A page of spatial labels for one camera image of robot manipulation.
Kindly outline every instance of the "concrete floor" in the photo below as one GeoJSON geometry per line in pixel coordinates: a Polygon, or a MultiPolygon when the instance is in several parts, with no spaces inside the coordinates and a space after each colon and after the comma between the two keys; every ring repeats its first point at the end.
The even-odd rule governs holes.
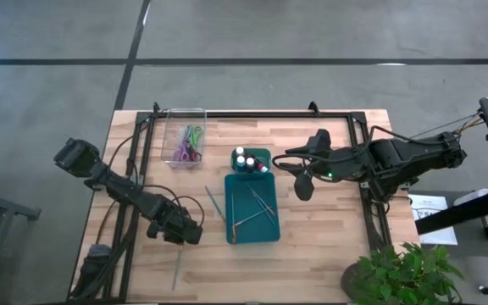
{"type": "MultiPolygon", "coordinates": [[[[142,0],[0,1],[0,58],[127,58],[142,0]]],[[[488,0],[152,0],[138,58],[488,58],[488,0]]],[[[63,301],[92,193],[53,165],[69,137],[102,148],[124,72],[0,65],[0,197],[42,208],[16,221],[0,259],[0,304],[63,301]]],[[[411,136],[472,114],[488,65],[135,67],[124,109],[386,108],[411,136]]],[[[420,190],[488,188],[486,129],[458,169],[420,190]]],[[[465,301],[488,263],[456,259],[465,301]]]]}

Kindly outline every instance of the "clear plastic container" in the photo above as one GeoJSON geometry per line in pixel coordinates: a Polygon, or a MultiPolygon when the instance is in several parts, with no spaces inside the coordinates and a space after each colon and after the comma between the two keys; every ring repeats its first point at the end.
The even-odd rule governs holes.
{"type": "Polygon", "coordinates": [[[207,113],[201,108],[167,111],[161,160],[173,169],[190,169],[202,161],[207,113]]]}

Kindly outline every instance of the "potted plant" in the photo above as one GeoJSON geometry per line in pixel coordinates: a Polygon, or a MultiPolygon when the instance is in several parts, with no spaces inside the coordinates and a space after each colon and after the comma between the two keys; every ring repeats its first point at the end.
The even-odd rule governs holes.
{"type": "Polygon", "coordinates": [[[432,305],[461,302],[453,281],[461,273],[447,263],[447,250],[436,246],[425,251],[416,244],[404,243],[406,252],[396,254],[393,246],[373,251],[346,269],[341,287],[355,302],[363,305],[432,305]]]}

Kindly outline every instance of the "green scissors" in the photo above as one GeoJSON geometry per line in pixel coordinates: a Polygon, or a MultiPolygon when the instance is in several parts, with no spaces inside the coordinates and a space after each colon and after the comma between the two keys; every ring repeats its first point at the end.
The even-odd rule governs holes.
{"type": "Polygon", "coordinates": [[[199,144],[199,137],[202,135],[201,126],[189,125],[187,126],[188,136],[187,141],[189,142],[191,148],[197,150],[197,145],[199,144]]]}

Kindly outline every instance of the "wooden table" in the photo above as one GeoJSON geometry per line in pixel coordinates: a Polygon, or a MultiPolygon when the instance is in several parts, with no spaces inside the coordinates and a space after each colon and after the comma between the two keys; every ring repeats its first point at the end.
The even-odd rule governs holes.
{"type": "MultiPolygon", "coordinates": [[[[369,126],[391,128],[385,110],[365,112],[369,126]]],[[[132,135],[135,117],[136,111],[114,113],[104,152],[105,162],[109,161],[115,148],[132,135]]],[[[130,276],[129,302],[348,301],[340,288],[341,274],[359,256],[369,255],[356,183],[328,184],[314,180],[312,199],[302,202],[293,191],[294,177],[273,169],[281,239],[266,244],[227,244],[225,224],[204,191],[207,185],[224,209],[224,178],[231,173],[230,153],[237,146],[268,148],[274,156],[287,148],[304,145],[318,128],[330,132],[333,148],[349,146],[346,121],[208,119],[203,165],[198,170],[173,170],[161,161],[164,119],[157,119],[156,122],[145,184],[161,184],[179,196],[195,197],[204,206],[204,232],[199,245],[184,246],[176,289],[172,291],[179,247],[164,242],[162,238],[147,238],[149,223],[141,218],[130,276]]],[[[380,131],[374,135],[375,139],[381,137],[389,136],[380,131]]],[[[121,175],[125,172],[129,146],[128,143],[122,147],[114,160],[113,170],[121,175]]],[[[80,274],[78,270],[82,259],[95,242],[99,225],[111,202],[112,199],[103,192],[93,198],[75,280],[80,274]]],[[[194,219],[200,219],[200,211],[193,202],[182,201],[182,205],[190,210],[194,219]]],[[[107,245],[112,241],[116,210],[114,208],[108,219],[101,239],[107,245]]],[[[393,244],[419,242],[407,200],[394,200],[387,216],[393,244]]],[[[115,287],[119,286],[119,270],[116,270],[115,287]]]]}

